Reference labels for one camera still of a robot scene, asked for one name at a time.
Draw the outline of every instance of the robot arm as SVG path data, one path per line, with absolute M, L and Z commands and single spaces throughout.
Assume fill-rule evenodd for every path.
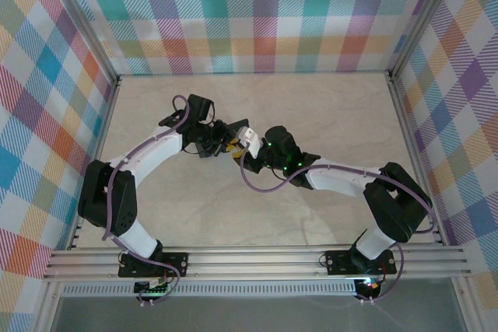
M 270 128 L 264 138 L 259 138 L 249 128 L 247 120 L 225 124 L 213 118 L 204 123 L 210 108 L 214 109 L 211 100 L 190 95 L 188 106 L 190 110 L 186 119 L 185 110 L 176 110 L 162 120 L 149 138 L 155 141 L 137 151 L 131 159 L 126 159 L 129 153 L 125 153 L 108 163 L 95 160 L 86 170 L 78 213 L 93 225 L 106 228 L 107 187 L 110 175 L 121 164 L 112 183 L 110 233 L 142 258 L 166 263 L 161 242 L 150 236 L 137 219 L 136 188 L 158 165 L 191 143 L 195 143 L 201 158 L 217 156 L 234 148 L 241 150 L 237 146 L 241 143 L 251 154 L 244 158 L 244 169 L 254 173 L 263 168 L 278 169 L 285 177 L 296 174 L 290 181 L 296 187 L 333 190 L 354 197 L 363 195 L 376 225 L 364 232 L 348 252 L 347 261 L 352 265 L 353 274 L 369 274 L 374 268 L 378 270 L 377 258 L 384 256 L 386 251 L 392 255 L 388 248 L 393 243 L 409 241 L 427 215 L 427 210 L 413 196 L 385 182 L 385 177 L 395 180 L 430 203 L 416 182 L 395 163 L 377 169 L 360 168 L 363 174 L 362 171 L 348 172 L 350 166 L 333 164 L 335 168 L 329 168 L 330 161 L 301 152 L 283 126 Z M 168 128 L 176 131 L 159 136 Z M 242 155 L 242 152 L 237 152 L 233 157 L 240 163 Z M 157 273 L 153 266 L 150 269 Z
M 82 192 L 79 199 L 78 213 L 90 223 L 103 229 L 107 224 L 107 187 L 110 175 L 121 162 L 112 183 L 112 221 L 110 233 L 117 237 L 131 252 L 140 257 L 160 260 L 163 246 L 143 228 L 137 219 L 136 189 L 139 184 L 161 163 L 181 152 L 187 145 L 195 143 L 200 157 L 217 156 L 230 150 L 230 141 L 237 131 L 248 126 L 247 120 L 235 124 L 222 121 L 206 120 L 211 107 L 211 100 L 196 95 L 188 97 L 188 117 L 183 124 L 162 136 L 168 129 L 177 125 L 184 117 L 185 110 L 176 110 L 163 119 L 147 139 L 155 139 L 147 146 L 141 143 L 131 159 L 130 152 L 112 159 L 108 163 L 92 161 L 85 173 Z
M 255 173 L 265 167 L 279 169 L 285 177 L 305 169 L 290 183 L 311 190 L 333 190 L 366 198 L 376 225 L 365 231 L 350 250 L 351 261 L 361 271 L 375 264 L 374 261 L 394 243 L 408 242 L 428 214 L 419 199 L 408 194 L 406 189 L 413 191 L 427 204 L 430 204 L 429 197 L 396 163 L 373 169 L 332 163 L 318 155 L 301 152 L 293 136 L 283 126 L 270 128 L 264 138 L 259 138 L 250 128 L 242 128 L 237 137 L 251 154 L 251 157 L 244 158 L 245 169 Z M 240 156 L 239 153 L 235 157 L 238 163 Z M 406 188 L 397 188 L 386 179 Z

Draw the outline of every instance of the marble floor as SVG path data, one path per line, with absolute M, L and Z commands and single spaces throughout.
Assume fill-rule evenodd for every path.
M 125 77 L 102 159 L 149 135 L 173 112 L 178 93 L 207 97 L 217 118 L 248 118 L 262 135 L 284 125 L 305 152 L 354 166 L 393 161 L 412 174 L 382 74 Z M 259 187 L 279 182 L 269 170 L 249 177 Z M 290 185 L 272 194 L 254 192 L 228 154 L 200 159 L 182 152 L 168 159 L 140 185 L 138 202 L 140 222 L 165 246 L 352 243 L 374 223 L 362 198 Z M 101 236 L 85 222 L 78 245 L 113 245 Z

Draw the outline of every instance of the vent grille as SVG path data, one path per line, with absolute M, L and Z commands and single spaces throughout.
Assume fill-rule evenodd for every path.
M 133 282 L 66 283 L 63 297 L 134 296 Z M 183 281 L 172 295 L 176 296 L 290 296 L 345 295 L 355 293 L 353 280 L 323 281 Z

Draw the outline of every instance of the aluminum rail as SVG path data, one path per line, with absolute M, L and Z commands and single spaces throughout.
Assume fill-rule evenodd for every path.
M 347 250 L 349 245 L 332 246 L 240 246 L 175 247 L 165 252 L 187 252 L 189 281 L 276 281 L 365 278 L 357 275 L 327 275 L 318 263 L 326 250 Z M 470 275 L 463 249 L 437 244 L 406 244 L 403 278 L 448 278 Z M 55 251 L 45 272 L 46 281 L 124 281 L 119 278 L 119 249 L 74 249 Z M 400 254 L 393 250 L 395 260 Z

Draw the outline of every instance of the plaid wall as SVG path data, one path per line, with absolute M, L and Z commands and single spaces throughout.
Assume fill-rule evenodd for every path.
M 403 34 L 398 40 L 396 44 L 395 52 L 392 54 L 391 59 L 389 61 L 388 69 L 392 70 L 398 60 L 399 54 L 405 46 L 406 40 L 409 35 L 412 33 L 417 21 L 419 20 L 420 11 L 423 9 L 427 0 L 418 0 L 415 8 L 412 11 L 412 14 L 409 18 L 409 21 L 406 23 L 405 29 L 403 30 Z
M 60 0 L 0 0 L 0 331 L 26 330 L 110 83 Z
M 416 7 L 416 0 L 80 2 L 123 74 L 383 71 Z
M 498 326 L 498 0 L 443 0 L 398 82 L 446 232 Z

